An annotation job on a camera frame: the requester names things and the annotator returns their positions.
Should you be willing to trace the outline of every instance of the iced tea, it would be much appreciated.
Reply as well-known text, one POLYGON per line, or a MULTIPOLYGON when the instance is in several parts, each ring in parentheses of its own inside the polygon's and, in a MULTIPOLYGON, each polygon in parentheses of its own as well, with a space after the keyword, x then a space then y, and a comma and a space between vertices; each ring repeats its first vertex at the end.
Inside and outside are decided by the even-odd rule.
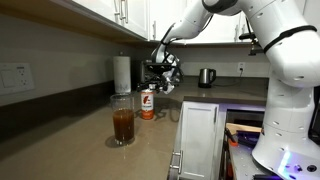
POLYGON ((119 109, 113 112, 115 139, 130 141, 134 137, 134 116, 131 109, 119 109))

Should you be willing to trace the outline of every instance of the glass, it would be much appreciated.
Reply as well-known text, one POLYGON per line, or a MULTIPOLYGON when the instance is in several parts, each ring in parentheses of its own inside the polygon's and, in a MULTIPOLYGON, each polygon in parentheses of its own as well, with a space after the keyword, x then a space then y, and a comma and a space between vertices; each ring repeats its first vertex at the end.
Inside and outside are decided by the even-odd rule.
POLYGON ((118 145, 130 144, 134 141, 134 98, 130 94, 115 94, 110 100, 115 141, 118 145))

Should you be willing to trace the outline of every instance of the can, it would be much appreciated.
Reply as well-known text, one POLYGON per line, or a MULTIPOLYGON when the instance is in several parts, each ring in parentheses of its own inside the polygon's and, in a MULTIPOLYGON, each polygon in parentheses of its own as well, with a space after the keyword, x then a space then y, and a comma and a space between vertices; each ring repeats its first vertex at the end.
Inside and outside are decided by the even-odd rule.
POLYGON ((150 89, 141 91, 141 118, 150 120, 154 116, 153 91, 150 89))

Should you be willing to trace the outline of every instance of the countertop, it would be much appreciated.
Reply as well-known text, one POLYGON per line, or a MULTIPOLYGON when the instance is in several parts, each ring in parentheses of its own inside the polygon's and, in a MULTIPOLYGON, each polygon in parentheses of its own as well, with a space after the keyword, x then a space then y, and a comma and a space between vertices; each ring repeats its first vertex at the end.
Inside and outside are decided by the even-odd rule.
POLYGON ((156 94, 152 120, 140 118, 140 94, 134 93, 135 141, 128 146, 113 141, 108 103, 77 121, 66 116, 5 141, 0 179, 166 179, 184 99, 266 100, 266 79, 218 78, 215 83, 231 86, 210 89, 198 88, 196 81, 188 78, 169 95, 156 94))

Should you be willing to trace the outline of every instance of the paper towel roll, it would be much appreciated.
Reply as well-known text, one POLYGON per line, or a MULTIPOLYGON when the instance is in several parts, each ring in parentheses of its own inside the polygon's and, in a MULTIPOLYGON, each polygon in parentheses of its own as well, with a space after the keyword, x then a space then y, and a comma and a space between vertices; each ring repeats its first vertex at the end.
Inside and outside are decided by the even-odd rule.
POLYGON ((116 93, 131 92, 130 57, 113 57, 114 86, 116 93))

